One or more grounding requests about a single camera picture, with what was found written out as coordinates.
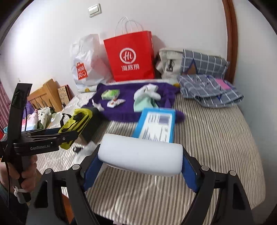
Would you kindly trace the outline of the wooden headboard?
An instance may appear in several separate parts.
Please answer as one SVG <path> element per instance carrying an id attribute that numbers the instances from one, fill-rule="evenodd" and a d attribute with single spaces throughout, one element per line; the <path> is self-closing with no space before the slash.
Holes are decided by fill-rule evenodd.
<path id="1" fill-rule="evenodd" d="M 51 107 L 56 113 L 60 112 L 62 104 L 57 89 L 56 82 L 50 79 L 41 88 L 31 93 L 27 100 L 35 109 Z"/>

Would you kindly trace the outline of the beige canvas backpack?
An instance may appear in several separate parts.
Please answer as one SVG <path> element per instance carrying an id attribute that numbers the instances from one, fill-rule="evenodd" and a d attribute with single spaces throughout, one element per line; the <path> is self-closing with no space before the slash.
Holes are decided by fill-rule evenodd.
<path id="1" fill-rule="evenodd" d="M 162 48 L 158 52 L 156 69 L 162 79 L 176 80 L 180 74 L 183 49 Z"/>

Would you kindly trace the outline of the brown patterned notebook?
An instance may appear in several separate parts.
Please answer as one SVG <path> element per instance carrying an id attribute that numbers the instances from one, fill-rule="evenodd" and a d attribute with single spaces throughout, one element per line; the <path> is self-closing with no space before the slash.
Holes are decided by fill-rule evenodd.
<path id="1" fill-rule="evenodd" d="M 61 101 L 61 105 L 64 108 L 74 97 L 74 94 L 68 85 L 59 87 L 57 91 Z"/>

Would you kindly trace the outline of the red paper shopping bag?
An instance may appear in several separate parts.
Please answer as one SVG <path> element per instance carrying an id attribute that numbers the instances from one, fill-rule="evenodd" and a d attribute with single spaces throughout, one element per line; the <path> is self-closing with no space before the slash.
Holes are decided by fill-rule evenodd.
<path id="1" fill-rule="evenodd" d="M 114 80 L 145 80 L 155 77 L 151 31 L 137 31 L 104 40 Z"/>

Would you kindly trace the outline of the grey checkered cloth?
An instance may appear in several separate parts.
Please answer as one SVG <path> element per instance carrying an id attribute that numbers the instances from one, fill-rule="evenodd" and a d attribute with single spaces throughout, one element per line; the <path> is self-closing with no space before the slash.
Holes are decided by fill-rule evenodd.
<path id="1" fill-rule="evenodd" d="M 209 108 L 239 104 L 244 96 L 224 79 L 228 65 L 224 58 L 184 49 L 177 76 L 183 97 Z"/>

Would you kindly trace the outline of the blue cardboard box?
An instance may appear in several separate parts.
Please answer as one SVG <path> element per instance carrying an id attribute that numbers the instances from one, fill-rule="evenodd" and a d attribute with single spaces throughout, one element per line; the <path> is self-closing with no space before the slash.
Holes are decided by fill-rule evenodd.
<path id="1" fill-rule="evenodd" d="M 145 108 L 132 134 L 134 138 L 173 143 L 176 112 L 168 108 Z"/>

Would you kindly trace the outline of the white Miniso plastic bag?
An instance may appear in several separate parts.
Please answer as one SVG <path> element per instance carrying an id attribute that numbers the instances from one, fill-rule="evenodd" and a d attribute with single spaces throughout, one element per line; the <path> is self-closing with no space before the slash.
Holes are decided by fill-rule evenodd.
<path id="1" fill-rule="evenodd" d="M 78 90 L 109 83 L 113 76 L 100 57 L 98 34 L 81 37 L 70 47 L 71 72 Z"/>

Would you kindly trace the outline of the white and mint socks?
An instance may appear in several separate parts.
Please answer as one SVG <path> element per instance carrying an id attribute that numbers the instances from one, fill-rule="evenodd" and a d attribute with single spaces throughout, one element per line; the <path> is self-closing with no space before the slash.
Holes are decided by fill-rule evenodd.
<path id="1" fill-rule="evenodd" d="M 134 93 L 134 112 L 142 112 L 145 108 L 159 108 L 156 101 L 161 100 L 157 93 L 158 86 L 154 84 L 144 85 Z"/>

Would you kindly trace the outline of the white crumpled tissue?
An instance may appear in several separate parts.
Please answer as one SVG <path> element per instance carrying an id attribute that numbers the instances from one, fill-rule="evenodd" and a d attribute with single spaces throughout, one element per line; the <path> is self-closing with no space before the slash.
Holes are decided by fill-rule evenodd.
<path id="1" fill-rule="evenodd" d="M 103 112 L 105 109 L 101 106 L 101 104 L 95 103 L 94 100 L 92 99 L 92 105 L 93 107 L 97 108 L 99 112 Z"/>

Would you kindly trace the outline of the white foam sponge block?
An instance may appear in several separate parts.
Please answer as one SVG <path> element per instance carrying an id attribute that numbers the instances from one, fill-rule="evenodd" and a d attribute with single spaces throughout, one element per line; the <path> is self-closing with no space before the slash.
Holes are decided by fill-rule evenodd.
<path id="1" fill-rule="evenodd" d="M 180 174 L 182 170 L 183 146 L 105 134 L 99 147 L 98 158 L 114 168 L 170 177 Z"/>

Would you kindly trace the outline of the green tissue pack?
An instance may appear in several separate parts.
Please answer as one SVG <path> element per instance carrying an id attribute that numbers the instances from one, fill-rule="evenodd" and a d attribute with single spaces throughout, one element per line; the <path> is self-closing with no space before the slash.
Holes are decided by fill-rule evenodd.
<path id="1" fill-rule="evenodd" d="M 119 95 L 119 89 L 107 89 L 101 94 L 101 98 L 102 100 L 116 100 Z"/>

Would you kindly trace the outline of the yellow black pouch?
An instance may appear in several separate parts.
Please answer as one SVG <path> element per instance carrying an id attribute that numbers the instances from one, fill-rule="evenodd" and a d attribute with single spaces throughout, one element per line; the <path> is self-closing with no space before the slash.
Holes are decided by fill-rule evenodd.
<path id="1" fill-rule="evenodd" d="M 102 123 L 102 115 L 95 107 L 75 109 L 73 114 L 63 113 L 58 133 L 76 131 L 87 143 Z"/>

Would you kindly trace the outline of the white wall switch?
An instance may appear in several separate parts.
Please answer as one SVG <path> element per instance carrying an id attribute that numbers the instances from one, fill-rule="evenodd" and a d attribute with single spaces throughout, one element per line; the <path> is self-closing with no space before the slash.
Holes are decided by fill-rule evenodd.
<path id="1" fill-rule="evenodd" d="M 101 5 L 99 3 L 89 7 L 87 10 L 90 18 L 102 13 Z"/>

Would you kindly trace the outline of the small white snack packet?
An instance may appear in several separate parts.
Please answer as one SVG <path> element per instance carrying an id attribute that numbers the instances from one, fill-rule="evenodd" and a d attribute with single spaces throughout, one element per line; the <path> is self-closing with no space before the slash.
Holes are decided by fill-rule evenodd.
<path id="1" fill-rule="evenodd" d="M 115 108 L 116 106 L 124 103 L 126 100 L 125 99 L 112 99 L 107 102 L 107 107 L 108 108 Z"/>

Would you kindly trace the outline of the rolled patterned paper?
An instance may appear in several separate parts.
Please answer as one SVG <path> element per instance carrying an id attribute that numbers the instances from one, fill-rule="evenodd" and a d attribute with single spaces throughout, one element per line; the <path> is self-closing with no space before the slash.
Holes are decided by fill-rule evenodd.
<path id="1" fill-rule="evenodd" d="M 97 91 L 97 85 L 84 87 L 81 89 L 78 89 L 79 93 L 86 93 L 86 92 L 96 92 Z"/>

